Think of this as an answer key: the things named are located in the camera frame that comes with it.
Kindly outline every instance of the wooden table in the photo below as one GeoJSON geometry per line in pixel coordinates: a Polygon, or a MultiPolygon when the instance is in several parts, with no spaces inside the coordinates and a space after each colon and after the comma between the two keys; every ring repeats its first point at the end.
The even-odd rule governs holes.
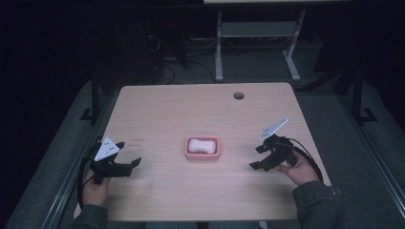
{"type": "Polygon", "coordinates": [[[296,185],[276,171],[255,171],[262,128],[288,118],[277,132],[300,141],[330,184],[287,83],[124,87],[105,132],[124,141],[116,162],[142,157],[130,177],[113,178],[109,220],[296,219],[291,191],[296,185]],[[233,97],[243,93],[244,99],[233,97]],[[185,140],[215,135],[221,157],[188,161],[185,140]]]}

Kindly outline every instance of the gray floor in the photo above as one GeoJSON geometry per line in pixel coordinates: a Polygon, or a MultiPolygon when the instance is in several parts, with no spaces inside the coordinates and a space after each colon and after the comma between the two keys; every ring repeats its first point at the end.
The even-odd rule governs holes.
{"type": "MultiPolygon", "coordinates": [[[[254,49],[247,46],[246,53],[224,55],[223,83],[288,82],[293,88],[299,88],[322,75],[312,72],[321,43],[300,42],[296,47],[293,58],[302,77],[300,82],[294,82],[289,77],[281,53],[284,46],[283,42],[254,49]]],[[[190,56],[188,60],[204,64],[211,73],[215,72],[213,53],[190,56]]],[[[176,73],[173,84],[213,83],[208,70],[199,64],[189,62],[188,70],[176,62],[169,62],[166,66],[176,73]]],[[[167,68],[163,68],[163,74],[167,79],[160,83],[167,82],[173,75],[167,68]]],[[[366,144],[364,139],[366,137],[373,143],[398,185],[404,188],[404,132],[384,108],[375,89],[367,83],[364,84],[363,106],[373,110],[378,122],[365,123],[363,127],[359,127],[353,122],[347,109],[351,93],[345,96],[335,95],[331,89],[333,83],[334,80],[309,93],[296,93],[296,96],[332,184],[342,187],[347,193],[351,228],[405,228],[405,220],[373,160],[371,151],[374,147],[366,144]]],[[[56,216],[55,221],[59,221],[58,217],[61,217],[59,228],[66,228],[73,220],[75,192],[67,198],[63,216],[49,214],[49,211],[53,204],[60,203],[55,199],[66,197],[60,187],[64,185],[63,180],[72,169],[75,159],[80,156],[79,152],[93,143],[93,137],[104,132],[117,96],[102,98],[103,116],[95,125],[91,125],[90,121],[79,120],[83,110],[91,106],[90,84],[86,84],[77,95],[15,209],[8,228],[40,228],[44,220],[49,219],[47,216],[56,216]]],[[[296,220],[269,221],[267,225],[268,228],[299,228],[296,220]]],[[[108,228],[137,226],[139,224],[133,222],[108,224],[108,228]]]]}

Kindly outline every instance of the pink container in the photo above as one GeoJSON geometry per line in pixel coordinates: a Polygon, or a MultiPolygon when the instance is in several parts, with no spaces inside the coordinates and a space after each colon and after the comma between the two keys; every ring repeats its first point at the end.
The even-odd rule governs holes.
{"type": "Polygon", "coordinates": [[[185,158],[188,160],[199,160],[199,161],[207,161],[207,160],[217,160],[220,158],[220,140],[215,136],[190,136],[185,140],[185,158]],[[191,139],[198,139],[198,140],[213,140],[215,142],[215,152],[213,154],[208,154],[205,152],[191,152],[188,150],[188,144],[191,139]]]}

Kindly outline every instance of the table leg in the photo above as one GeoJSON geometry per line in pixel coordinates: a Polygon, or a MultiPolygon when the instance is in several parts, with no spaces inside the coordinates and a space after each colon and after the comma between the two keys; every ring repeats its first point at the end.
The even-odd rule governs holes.
{"type": "Polygon", "coordinates": [[[266,221],[259,221],[259,227],[262,229],[267,229],[267,222],[266,221]]]}
{"type": "Polygon", "coordinates": [[[291,37],[291,44],[289,45],[289,48],[285,51],[283,51],[284,58],[286,59],[287,66],[289,69],[289,73],[291,74],[291,77],[294,81],[299,81],[301,80],[300,75],[298,74],[297,68],[295,68],[294,61],[292,60],[292,53],[294,52],[295,49],[295,44],[297,43],[298,36],[300,34],[300,30],[304,21],[305,17],[305,10],[301,10],[300,14],[298,16],[298,19],[295,23],[294,31],[292,33],[291,37]]]}
{"type": "Polygon", "coordinates": [[[217,53],[215,54],[215,79],[217,81],[223,81],[223,60],[221,58],[221,12],[218,12],[218,24],[217,24],[217,53]]]}

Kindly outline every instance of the metal frame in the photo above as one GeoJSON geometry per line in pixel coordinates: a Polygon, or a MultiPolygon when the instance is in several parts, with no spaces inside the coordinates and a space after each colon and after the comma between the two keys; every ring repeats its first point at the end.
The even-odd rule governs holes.
{"type": "Polygon", "coordinates": [[[249,25],[246,26],[246,23],[223,23],[222,13],[219,11],[217,23],[217,53],[215,54],[215,79],[217,81],[224,80],[223,60],[221,57],[222,37],[291,37],[291,43],[288,49],[283,51],[283,55],[292,80],[300,81],[301,77],[292,60],[292,54],[304,22],[305,14],[305,10],[300,10],[295,22],[260,22],[249,23],[249,25]],[[286,31],[289,23],[294,24],[292,31],[286,31]]]}

